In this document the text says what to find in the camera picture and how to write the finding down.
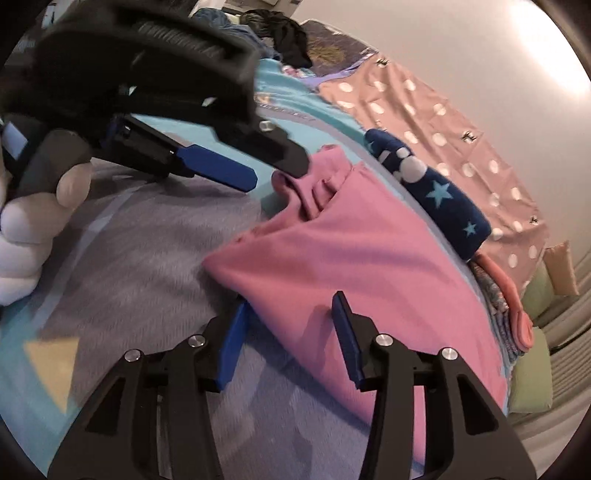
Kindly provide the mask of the left white gloved hand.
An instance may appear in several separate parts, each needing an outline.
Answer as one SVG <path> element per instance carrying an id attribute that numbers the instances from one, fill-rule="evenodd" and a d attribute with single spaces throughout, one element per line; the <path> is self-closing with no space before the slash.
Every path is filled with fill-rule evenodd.
<path id="1" fill-rule="evenodd" d="M 7 199 L 11 175 L 1 169 L 1 305 L 30 295 L 40 280 L 53 240 L 86 200 L 93 173 L 91 163 L 69 169 L 53 193 Z"/>

